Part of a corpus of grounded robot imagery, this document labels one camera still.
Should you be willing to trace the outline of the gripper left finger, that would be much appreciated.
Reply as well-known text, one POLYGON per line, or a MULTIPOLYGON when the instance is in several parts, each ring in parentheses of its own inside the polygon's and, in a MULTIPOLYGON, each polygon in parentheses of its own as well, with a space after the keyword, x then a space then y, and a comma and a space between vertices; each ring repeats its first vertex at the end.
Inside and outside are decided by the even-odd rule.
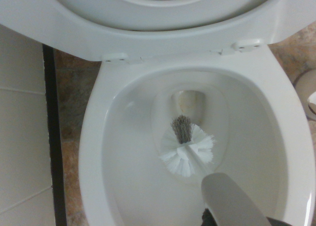
POLYGON ((210 210, 205 208, 202 214, 202 224, 201 226, 217 226, 213 215, 211 214, 210 210))

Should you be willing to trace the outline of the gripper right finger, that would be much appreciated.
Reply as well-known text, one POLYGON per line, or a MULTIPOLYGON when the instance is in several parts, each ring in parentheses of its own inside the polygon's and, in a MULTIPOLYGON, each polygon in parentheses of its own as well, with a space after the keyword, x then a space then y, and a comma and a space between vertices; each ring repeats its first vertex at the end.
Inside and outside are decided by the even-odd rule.
POLYGON ((273 219, 270 217, 268 217, 268 221, 269 221, 271 226, 292 226, 291 224, 288 224, 284 221, 273 219))

